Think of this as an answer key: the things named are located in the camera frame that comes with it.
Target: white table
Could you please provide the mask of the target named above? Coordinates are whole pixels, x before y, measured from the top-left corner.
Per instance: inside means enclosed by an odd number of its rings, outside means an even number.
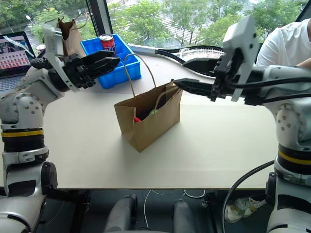
[[[158,85],[184,77],[212,82],[166,58],[144,56]],[[152,88],[141,65],[137,93]],[[132,96],[129,83],[102,90],[99,85],[51,103],[44,118],[48,161],[56,165],[59,188],[226,189],[244,173],[273,160],[277,153],[275,123],[262,106],[184,93],[181,120],[143,152],[121,136],[114,104]],[[0,186],[3,186],[2,160]],[[267,168],[241,188],[264,188]]]

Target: brown paper bag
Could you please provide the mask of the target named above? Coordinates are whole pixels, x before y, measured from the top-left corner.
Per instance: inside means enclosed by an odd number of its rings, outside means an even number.
[[[182,90],[170,82],[158,87],[155,84],[150,91],[136,96],[129,80],[134,97],[115,104],[115,110],[122,135],[141,152],[179,122]],[[135,123],[135,117],[141,122]]]
[[[69,22],[63,22],[62,19],[58,19],[57,28],[62,31],[63,35],[63,47],[64,47],[64,56],[68,56],[73,53],[79,54],[79,56],[85,57],[85,53],[80,45],[82,41],[82,36],[77,28],[75,19],[72,19]]]

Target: laptop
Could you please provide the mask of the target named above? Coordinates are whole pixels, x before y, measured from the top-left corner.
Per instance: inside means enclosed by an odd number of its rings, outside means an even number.
[[[25,32],[0,35],[0,96],[15,88],[34,58],[35,53]]]

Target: laptop keyboard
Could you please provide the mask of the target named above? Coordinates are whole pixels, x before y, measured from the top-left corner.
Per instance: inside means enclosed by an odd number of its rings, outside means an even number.
[[[0,91],[14,89],[21,77],[12,77],[0,80]]]

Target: red can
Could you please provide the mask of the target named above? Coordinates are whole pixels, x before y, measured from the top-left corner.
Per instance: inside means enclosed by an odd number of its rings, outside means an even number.
[[[103,34],[99,37],[104,50],[114,51],[114,57],[117,56],[115,41],[110,34]]]

